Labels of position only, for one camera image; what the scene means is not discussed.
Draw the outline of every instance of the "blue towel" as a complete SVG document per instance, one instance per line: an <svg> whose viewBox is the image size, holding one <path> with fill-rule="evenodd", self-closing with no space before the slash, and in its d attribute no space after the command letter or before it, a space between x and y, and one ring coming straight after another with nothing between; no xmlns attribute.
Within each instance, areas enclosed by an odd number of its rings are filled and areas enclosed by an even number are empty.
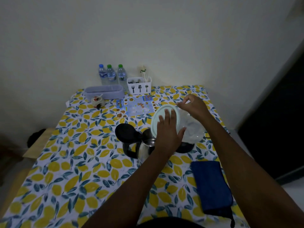
<svg viewBox="0 0 304 228"><path fill-rule="evenodd" d="M233 228L235 226L231 210L233 197L225 182L220 163L217 161L196 161L191 163L191 169L203 212L230 218L230 227Z"/></svg>

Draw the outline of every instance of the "black kettle lid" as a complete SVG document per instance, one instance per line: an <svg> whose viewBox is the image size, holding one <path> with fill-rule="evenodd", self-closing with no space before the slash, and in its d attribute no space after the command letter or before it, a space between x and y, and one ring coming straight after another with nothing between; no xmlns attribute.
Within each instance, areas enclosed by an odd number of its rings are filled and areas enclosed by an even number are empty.
<svg viewBox="0 0 304 228"><path fill-rule="evenodd" d="M136 131L133 126L121 123L115 128L116 137L123 143L135 143L141 141L141 133Z"/></svg>

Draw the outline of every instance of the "lemon print tablecloth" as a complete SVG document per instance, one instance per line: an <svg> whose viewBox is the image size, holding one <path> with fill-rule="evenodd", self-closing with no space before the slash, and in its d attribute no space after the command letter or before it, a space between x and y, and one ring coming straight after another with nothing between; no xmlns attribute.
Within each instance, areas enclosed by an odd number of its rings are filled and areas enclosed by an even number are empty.
<svg viewBox="0 0 304 228"><path fill-rule="evenodd" d="M175 105L190 93L200 96L224 126L202 86L162 86L154 88L151 95L159 107ZM136 159L124 155L115 127L129 123L144 131L153 114L127 117L116 109L116 100L106 100L105 107L97 110L86 101L83 90L78 90L0 227L80 228L139 166ZM207 227L225 220L202 212L190 169L192 161L219 161L208 134L205 137L190 153L175 153L170 158L147 195L138 223L175 216ZM232 210L236 222L247 226L236 203Z"/></svg>

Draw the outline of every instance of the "person's left hand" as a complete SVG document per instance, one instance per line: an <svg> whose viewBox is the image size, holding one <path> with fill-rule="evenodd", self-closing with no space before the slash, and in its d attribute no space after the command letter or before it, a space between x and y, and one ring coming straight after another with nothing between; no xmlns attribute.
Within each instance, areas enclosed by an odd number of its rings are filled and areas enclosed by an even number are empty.
<svg viewBox="0 0 304 228"><path fill-rule="evenodd" d="M176 113L165 109L165 119L160 115L157 123L157 138L155 150L166 153L169 157L177 150L181 144L186 128L182 128L179 133L176 132Z"/></svg>

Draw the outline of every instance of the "lavender storage box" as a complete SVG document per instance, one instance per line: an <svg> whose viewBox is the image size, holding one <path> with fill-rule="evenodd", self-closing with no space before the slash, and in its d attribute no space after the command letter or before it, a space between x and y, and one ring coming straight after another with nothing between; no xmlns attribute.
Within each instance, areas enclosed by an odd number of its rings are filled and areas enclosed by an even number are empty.
<svg viewBox="0 0 304 228"><path fill-rule="evenodd" d="M100 95L102 95L103 99L123 99L125 97L125 92L121 85L91 86L85 88L84 94L88 101Z"/></svg>

